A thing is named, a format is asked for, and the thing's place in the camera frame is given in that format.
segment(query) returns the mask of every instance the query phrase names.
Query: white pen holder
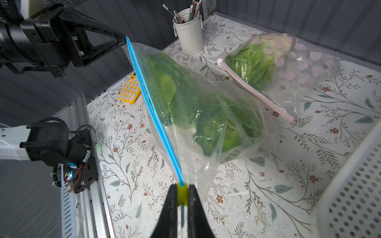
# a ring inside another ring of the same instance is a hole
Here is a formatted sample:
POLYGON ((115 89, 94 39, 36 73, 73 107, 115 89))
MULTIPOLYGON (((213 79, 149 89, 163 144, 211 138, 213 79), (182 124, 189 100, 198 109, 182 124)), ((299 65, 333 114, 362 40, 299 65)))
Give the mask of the white pen holder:
POLYGON ((177 24, 175 18, 173 18, 174 35, 179 37, 184 54, 195 54, 204 46, 201 31, 203 29, 202 17, 199 14, 193 20, 188 22, 189 8, 179 12, 179 15, 184 18, 185 23, 177 24))

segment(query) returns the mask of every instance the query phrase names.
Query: table surface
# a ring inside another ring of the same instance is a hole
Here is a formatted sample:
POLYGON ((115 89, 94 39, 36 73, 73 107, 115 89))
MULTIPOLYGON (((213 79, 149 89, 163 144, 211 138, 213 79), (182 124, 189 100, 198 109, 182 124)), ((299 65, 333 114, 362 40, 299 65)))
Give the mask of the table surface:
MULTIPOLYGON (((164 52, 209 80, 230 80, 215 56, 235 50, 260 30, 213 15, 204 48, 184 55, 178 41, 164 52)), ((317 237, 316 204, 381 115, 381 74, 340 61, 341 74, 303 98, 297 122, 276 113, 276 151, 219 166, 203 204, 216 237, 317 237)), ((126 78, 88 105, 116 237, 149 237, 173 173, 158 151, 143 97, 121 102, 126 78)), ((186 226, 179 229, 186 237, 186 226)))

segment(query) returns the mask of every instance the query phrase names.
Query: gray wall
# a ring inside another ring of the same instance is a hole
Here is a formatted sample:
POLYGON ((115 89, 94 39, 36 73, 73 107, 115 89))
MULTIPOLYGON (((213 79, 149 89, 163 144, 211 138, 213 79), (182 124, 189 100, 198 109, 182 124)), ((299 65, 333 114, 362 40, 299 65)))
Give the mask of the gray wall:
POLYGON ((61 237, 61 191, 42 161, 0 160, 0 238, 61 237))
MULTIPOLYGON (((172 17, 162 7, 179 11, 188 8, 190 0, 87 0, 75 9, 122 30, 133 42, 163 49, 175 40, 172 17)), ((106 38, 90 36, 93 44, 106 38)), ((21 69, 28 64, 15 64, 21 69)), ((15 75, 0 69, 0 123, 25 125, 54 115, 85 94, 94 98, 132 71, 124 51, 119 48, 91 65, 66 69, 65 78, 48 72, 27 72, 15 75)))
POLYGON ((379 0, 216 0, 216 11, 381 65, 379 0))

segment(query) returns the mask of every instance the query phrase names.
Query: red wire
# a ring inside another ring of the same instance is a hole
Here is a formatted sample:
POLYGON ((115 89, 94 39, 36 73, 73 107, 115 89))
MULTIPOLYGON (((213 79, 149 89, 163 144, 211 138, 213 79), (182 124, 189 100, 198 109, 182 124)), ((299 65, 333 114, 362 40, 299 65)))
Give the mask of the red wire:
POLYGON ((74 186, 72 187, 72 189, 70 189, 69 192, 71 192, 71 191, 75 188, 75 185, 78 183, 79 178, 81 177, 81 173, 82 173, 82 171, 79 172, 78 179, 77 179, 77 181, 75 182, 75 184, 74 184, 74 186))
POLYGON ((68 180, 68 181, 66 181, 65 183, 68 183, 68 182, 71 182, 71 181, 73 181, 73 179, 76 177, 76 175, 78 174, 78 172, 81 170, 81 168, 83 168, 83 166, 81 166, 78 170, 77 170, 77 172, 75 173, 75 175, 72 177, 72 179, 71 180, 68 180))

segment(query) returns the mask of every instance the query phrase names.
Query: plastic bag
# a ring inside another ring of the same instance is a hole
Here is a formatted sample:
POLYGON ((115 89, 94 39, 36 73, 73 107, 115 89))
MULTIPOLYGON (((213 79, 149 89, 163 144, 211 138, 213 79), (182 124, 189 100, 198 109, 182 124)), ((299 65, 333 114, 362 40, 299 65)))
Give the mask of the plastic bag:
POLYGON ((292 122, 297 105, 318 81, 339 72, 339 59, 288 34, 263 33, 216 57, 249 92, 292 122))
POLYGON ((255 152, 268 138, 264 108, 235 85, 211 82, 155 48, 128 44, 160 151, 176 180, 195 184, 203 199, 220 163, 255 152))

